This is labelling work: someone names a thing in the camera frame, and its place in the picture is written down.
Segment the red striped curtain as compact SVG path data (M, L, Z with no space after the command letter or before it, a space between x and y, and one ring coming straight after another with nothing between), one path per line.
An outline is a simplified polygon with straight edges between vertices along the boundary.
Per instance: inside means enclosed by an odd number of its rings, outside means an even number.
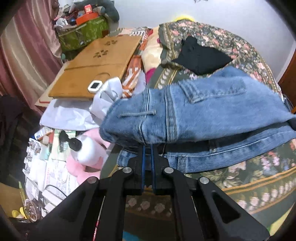
M35 102L62 67L53 27L58 1L1 1L1 95Z

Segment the grey plush toy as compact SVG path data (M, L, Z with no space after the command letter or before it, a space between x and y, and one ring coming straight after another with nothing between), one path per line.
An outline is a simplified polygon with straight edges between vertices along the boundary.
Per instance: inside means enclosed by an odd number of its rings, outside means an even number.
M114 2L110 0L85 0L85 1L73 1L70 6L69 13L73 11L81 11L86 5L91 5L94 7L100 7L101 15L108 17L113 22L119 22L119 13L115 8Z

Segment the orange white patterned cloth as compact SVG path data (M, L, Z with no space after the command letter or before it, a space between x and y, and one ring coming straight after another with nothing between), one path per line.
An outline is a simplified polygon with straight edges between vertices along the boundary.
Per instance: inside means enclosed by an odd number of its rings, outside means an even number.
M122 98L132 97L133 91L138 83L142 71L142 52L147 45L147 33L144 33L139 46L136 48L130 62L127 66L126 73L122 79Z

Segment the small white digital device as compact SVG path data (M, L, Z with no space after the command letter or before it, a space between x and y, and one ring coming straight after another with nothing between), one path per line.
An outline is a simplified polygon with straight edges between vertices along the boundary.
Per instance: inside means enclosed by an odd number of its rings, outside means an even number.
M97 93L102 87L103 83L101 80L93 80L88 86L88 92Z

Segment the orange box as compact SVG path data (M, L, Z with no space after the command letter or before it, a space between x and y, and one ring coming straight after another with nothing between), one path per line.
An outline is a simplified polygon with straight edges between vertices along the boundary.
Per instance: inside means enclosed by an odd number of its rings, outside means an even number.
M99 15L96 12L84 14L76 19L76 24L81 25L81 24L83 24L89 20L95 19L97 17L99 17Z

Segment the yellow pillow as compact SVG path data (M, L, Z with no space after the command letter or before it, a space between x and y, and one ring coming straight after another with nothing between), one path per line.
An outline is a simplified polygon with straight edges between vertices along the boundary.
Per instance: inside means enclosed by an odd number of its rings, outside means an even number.
M174 22L180 21L180 20L189 20L189 21L192 21L192 22L195 21L195 19L192 16L189 16L189 15L179 15L179 16L177 16L177 17L175 17L173 19Z

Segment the pink plush toy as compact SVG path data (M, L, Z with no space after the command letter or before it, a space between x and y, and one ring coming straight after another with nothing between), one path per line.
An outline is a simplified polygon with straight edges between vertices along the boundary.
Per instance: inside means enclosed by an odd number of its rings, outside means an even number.
M99 128L88 130L76 138L82 143L82 147L78 151L70 151L66 168L80 185L90 177L100 178L114 144L102 139Z

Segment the folded black pants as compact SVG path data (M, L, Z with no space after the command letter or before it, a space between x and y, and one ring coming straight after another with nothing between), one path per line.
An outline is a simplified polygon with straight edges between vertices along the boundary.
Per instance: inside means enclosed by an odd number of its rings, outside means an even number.
M231 57L216 48L199 45L197 39L192 36L188 36L181 43L180 54L172 62L182 65L196 75L211 74L232 61Z

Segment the green patterned bag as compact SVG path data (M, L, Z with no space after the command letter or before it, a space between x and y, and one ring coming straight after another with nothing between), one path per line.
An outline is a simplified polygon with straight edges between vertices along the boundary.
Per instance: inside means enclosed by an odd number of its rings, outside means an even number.
M63 52L78 50L92 41L104 38L109 34L107 19L103 16L89 20L78 27L59 34L59 42Z

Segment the beige pink blanket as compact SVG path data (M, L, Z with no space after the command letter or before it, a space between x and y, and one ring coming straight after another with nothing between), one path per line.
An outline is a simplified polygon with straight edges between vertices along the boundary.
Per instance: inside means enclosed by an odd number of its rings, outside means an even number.
M152 29L147 38L147 45L142 53L144 72L147 74L151 69L156 69L161 63L163 46L159 39L159 27Z

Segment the wooden lap desk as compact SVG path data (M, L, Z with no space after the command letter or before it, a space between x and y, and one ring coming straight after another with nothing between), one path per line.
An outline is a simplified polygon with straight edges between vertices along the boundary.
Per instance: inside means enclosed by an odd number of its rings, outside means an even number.
M88 91L91 82L122 78L140 40L140 36L129 35L94 40L69 62L48 96L93 99Z

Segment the floral green bedspread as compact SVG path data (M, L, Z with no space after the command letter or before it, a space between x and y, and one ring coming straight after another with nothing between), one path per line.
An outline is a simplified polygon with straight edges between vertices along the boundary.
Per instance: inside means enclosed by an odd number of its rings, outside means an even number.
M240 36L212 25L180 20L160 24L159 39L163 46L161 63L145 74L150 87L162 88L181 79L196 79L190 70L171 64L187 36L202 46L214 47L232 58L231 66L243 70L264 83L275 93L281 88L255 48ZM123 28L122 35L147 37L153 28ZM275 233L295 204L295 140L291 140L258 157L204 176L224 190L242 208L253 214L271 233ZM171 240L173 217L167 196L154 196L147 188L142 196L129 196L126 201L124 240Z

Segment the blue denim jeans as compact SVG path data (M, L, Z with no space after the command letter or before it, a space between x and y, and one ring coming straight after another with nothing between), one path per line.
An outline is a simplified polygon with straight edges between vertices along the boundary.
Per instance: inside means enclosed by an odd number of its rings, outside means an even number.
M183 173L232 166L295 138L295 115L268 86L234 67L116 101L100 136L122 147L126 166L140 145L158 147Z

